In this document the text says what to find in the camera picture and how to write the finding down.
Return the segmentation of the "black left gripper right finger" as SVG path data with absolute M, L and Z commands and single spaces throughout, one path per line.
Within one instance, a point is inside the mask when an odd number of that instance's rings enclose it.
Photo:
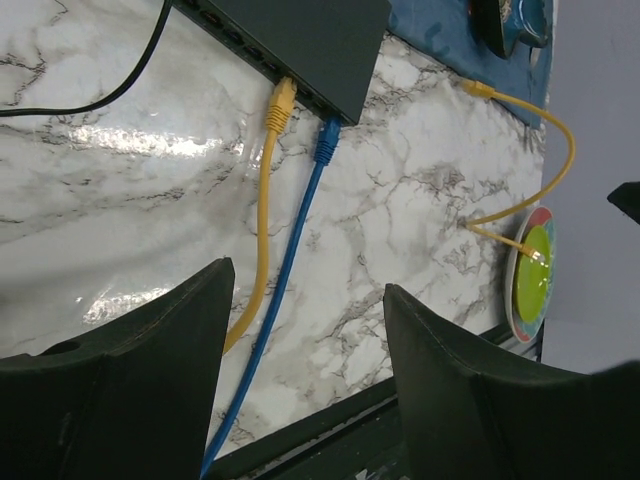
M 635 479 L 639 365 L 546 366 L 384 293 L 402 429 L 415 479 Z

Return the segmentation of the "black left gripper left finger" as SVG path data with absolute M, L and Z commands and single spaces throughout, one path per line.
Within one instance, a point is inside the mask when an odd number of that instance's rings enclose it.
M 235 271 L 164 295 L 41 354 L 1 362 L 5 479 L 196 479 Z

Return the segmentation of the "black network switch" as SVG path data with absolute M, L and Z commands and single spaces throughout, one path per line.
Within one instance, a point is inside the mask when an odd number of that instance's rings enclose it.
M 174 7 L 321 119 L 358 124 L 391 13 L 387 0 L 187 0 Z

